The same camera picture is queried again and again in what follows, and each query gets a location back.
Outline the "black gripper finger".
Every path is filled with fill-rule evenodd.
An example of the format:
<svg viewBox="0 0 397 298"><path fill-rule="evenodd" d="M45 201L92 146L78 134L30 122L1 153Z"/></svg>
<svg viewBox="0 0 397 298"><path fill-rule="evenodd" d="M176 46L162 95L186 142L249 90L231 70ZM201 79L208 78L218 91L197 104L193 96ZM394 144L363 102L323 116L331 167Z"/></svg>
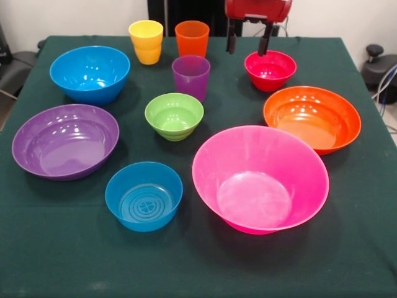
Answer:
<svg viewBox="0 0 397 298"><path fill-rule="evenodd" d="M273 23L266 23L264 34L260 39L259 48L258 48L258 55L263 56L267 53L269 40L272 35L274 24Z"/></svg>
<svg viewBox="0 0 397 298"><path fill-rule="evenodd" d="M228 19L228 35L227 35L227 44L226 44L226 52L229 54L233 54L236 48L236 20Z"/></svg>

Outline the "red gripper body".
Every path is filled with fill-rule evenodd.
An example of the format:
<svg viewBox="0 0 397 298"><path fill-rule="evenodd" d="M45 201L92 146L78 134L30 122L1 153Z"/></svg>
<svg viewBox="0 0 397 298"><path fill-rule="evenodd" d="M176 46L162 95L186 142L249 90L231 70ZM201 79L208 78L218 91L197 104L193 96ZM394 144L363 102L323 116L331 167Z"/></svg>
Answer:
<svg viewBox="0 0 397 298"><path fill-rule="evenodd" d="M292 6L292 1L279 0L226 0L227 18L235 20L260 20L264 22L283 22Z"/></svg>

